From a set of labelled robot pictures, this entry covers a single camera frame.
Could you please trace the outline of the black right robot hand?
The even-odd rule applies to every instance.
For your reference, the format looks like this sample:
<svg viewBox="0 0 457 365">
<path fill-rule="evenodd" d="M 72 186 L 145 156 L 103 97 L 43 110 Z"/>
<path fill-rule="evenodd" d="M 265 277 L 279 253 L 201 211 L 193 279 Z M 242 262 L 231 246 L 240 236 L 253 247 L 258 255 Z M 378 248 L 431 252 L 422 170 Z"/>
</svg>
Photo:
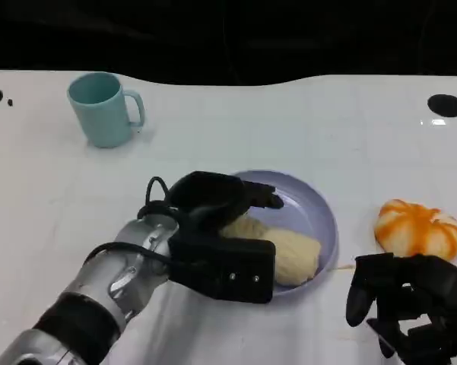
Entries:
<svg viewBox="0 0 457 365">
<path fill-rule="evenodd" d="M 386 358 L 449 364 L 457 357 L 457 266 L 434 255 L 358 256 L 346 320 L 366 322 Z"/>
</svg>

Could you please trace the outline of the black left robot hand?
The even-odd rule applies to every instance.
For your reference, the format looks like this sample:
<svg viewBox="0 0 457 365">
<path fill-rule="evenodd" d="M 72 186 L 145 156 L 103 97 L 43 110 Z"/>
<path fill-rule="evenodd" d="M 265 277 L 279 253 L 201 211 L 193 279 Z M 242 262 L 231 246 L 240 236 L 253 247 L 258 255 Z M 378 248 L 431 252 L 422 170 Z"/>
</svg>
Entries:
<svg viewBox="0 0 457 365">
<path fill-rule="evenodd" d="M 199 230 L 219 231 L 250 208 L 281 209 L 275 187 L 237 176 L 195 171 L 169 190 L 166 202 L 186 214 Z"/>
</svg>

